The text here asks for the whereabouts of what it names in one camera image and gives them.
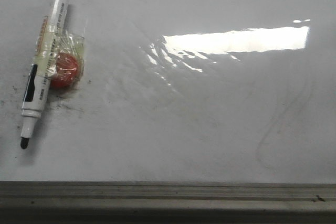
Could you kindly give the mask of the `red round magnet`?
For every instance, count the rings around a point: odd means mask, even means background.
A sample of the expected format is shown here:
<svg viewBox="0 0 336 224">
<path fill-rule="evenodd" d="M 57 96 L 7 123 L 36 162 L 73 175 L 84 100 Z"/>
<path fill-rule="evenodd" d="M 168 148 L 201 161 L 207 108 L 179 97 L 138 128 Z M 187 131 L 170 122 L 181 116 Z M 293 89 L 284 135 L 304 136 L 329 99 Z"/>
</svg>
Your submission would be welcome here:
<svg viewBox="0 0 336 224">
<path fill-rule="evenodd" d="M 79 65 L 77 59 L 65 52 L 60 52 L 56 61 L 56 75 L 52 78 L 50 86 L 53 89 L 70 87 L 77 78 Z"/>
</svg>

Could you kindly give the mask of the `white black whiteboard marker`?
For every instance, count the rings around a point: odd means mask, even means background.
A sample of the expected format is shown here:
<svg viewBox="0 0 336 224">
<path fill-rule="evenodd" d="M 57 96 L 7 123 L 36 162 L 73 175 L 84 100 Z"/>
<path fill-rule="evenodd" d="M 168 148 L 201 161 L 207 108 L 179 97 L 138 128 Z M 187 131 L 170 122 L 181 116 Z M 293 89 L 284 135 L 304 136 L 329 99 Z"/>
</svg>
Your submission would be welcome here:
<svg viewBox="0 0 336 224">
<path fill-rule="evenodd" d="M 40 30 L 36 53 L 22 104 L 20 147 L 26 149 L 44 111 L 51 78 L 56 74 L 59 38 L 63 34 L 69 0 L 51 0 L 50 11 Z"/>
</svg>

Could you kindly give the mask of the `clear adhesive tape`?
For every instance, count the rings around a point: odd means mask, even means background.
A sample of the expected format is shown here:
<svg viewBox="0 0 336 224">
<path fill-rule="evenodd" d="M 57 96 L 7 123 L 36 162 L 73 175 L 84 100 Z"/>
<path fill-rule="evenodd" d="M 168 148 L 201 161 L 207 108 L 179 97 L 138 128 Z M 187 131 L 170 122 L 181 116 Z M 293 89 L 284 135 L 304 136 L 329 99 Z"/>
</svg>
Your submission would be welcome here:
<svg viewBox="0 0 336 224">
<path fill-rule="evenodd" d="M 84 42 L 85 39 L 83 37 L 70 33 L 68 30 L 59 28 L 54 24 L 49 24 L 44 20 L 36 41 L 36 50 L 33 57 L 33 65 L 37 65 L 36 74 L 51 81 L 56 75 L 58 55 L 60 52 L 65 52 L 73 55 L 78 61 L 77 78 L 70 87 L 74 86 L 83 75 Z"/>
</svg>

